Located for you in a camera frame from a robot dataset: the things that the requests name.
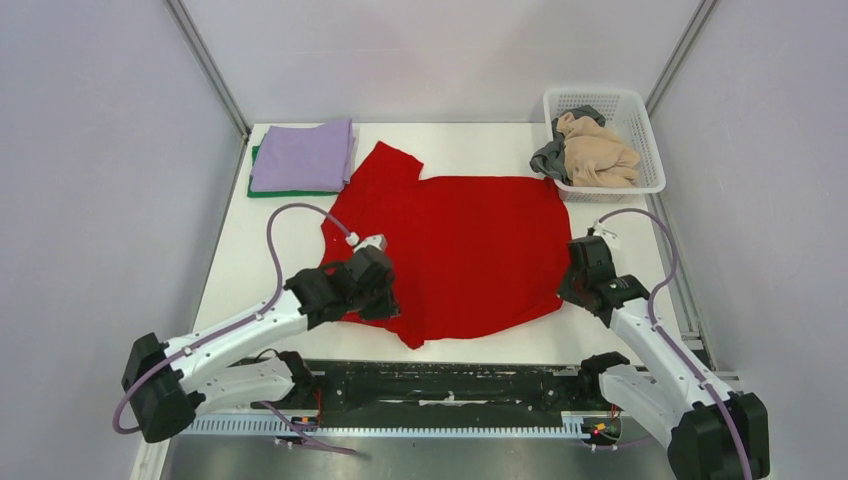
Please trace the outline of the folded purple t shirt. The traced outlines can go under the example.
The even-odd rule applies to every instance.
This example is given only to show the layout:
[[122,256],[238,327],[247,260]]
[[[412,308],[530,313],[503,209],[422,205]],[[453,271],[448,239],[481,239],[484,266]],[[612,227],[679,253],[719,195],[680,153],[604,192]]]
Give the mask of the folded purple t shirt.
[[256,150],[249,191],[339,193],[352,176],[354,144],[350,118],[314,127],[271,127]]

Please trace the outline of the red t shirt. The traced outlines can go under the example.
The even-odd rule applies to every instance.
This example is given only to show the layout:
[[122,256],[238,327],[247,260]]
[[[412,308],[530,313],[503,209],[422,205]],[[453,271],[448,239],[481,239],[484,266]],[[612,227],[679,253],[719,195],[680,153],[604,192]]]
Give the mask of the red t shirt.
[[324,222],[325,262],[351,249],[347,227],[383,235],[399,314],[383,326],[417,349],[474,339],[557,311],[569,266],[569,214],[550,180],[422,177],[422,163],[378,142]]

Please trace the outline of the folded green t shirt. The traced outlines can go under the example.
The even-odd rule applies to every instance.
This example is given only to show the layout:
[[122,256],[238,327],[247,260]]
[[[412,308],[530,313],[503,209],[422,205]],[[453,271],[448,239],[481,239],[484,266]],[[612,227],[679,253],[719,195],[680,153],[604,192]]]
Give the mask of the folded green t shirt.
[[251,151],[249,197],[333,195],[348,181],[347,154],[303,145],[261,144]]

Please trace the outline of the white plastic basket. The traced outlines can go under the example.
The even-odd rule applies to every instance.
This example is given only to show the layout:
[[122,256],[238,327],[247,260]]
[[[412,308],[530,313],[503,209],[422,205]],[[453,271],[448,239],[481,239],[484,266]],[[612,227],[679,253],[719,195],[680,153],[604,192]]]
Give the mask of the white plastic basket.
[[638,177],[633,187],[575,187],[555,182],[564,201],[584,203],[629,202],[638,196],[657,194],[666,186],[666,178],[644,100],[638,92],[605,86],[560,86],[543,95],[543,112],[548,123],[568,110],[590,106],[602,115],[606,124],[625,145],[640,155]]

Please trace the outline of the beige t shirt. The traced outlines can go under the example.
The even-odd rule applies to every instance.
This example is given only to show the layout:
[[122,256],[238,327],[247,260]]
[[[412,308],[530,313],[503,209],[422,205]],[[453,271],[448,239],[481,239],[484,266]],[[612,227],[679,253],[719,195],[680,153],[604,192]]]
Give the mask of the beige t shirt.
[[555,121],[563,136],[564,166],[574,187],[633,188],[641,156],[588,115],[565,113]]

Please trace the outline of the grey t shirt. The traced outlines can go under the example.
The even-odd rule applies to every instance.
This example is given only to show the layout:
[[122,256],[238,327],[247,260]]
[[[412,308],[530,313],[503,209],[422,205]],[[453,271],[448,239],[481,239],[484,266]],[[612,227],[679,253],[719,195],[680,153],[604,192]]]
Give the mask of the grey t shirt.
[[566,110],[562,115],[551,121],[553,139],[532,155],[529,165],[535,173],[541,173],[571,186],[572,181],[566,170],[565,135],[558,129],[560,125],[564,124],[567,116],[570,116],[572,120],[587,117],[594,120],[600,127],[606,125],[606,117],[590,105]]

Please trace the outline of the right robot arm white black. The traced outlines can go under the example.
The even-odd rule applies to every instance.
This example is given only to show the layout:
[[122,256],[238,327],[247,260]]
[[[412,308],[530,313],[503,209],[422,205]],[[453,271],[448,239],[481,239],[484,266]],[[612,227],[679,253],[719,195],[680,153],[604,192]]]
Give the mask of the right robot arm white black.
[[642,283],[617,274],[603,238],[572,240],[568,250],[559,297],[600,319],[646,369],[618,352],[592,356],[580,365],[580,400],[628,413],[665,448],[678,479],[768,477],[768,412],[759,397],[734,391],[671,336]]

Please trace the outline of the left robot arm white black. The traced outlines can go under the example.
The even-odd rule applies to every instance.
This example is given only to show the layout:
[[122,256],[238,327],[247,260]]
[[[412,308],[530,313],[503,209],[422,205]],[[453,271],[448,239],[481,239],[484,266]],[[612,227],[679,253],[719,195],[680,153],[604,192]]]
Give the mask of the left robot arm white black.
[[393,264],[384,243],[381,236],[369,237],[345,262],[298,272],[270,299],[219,328],[166,341],[153,333],[136,339],[121,379],[124,396],[113,415],[114,430],[158,443],[217,410],[261,401],[306,405],[314,381],[299,355],[245,360],[276,341],[347,314],[378,321],[398,315]]

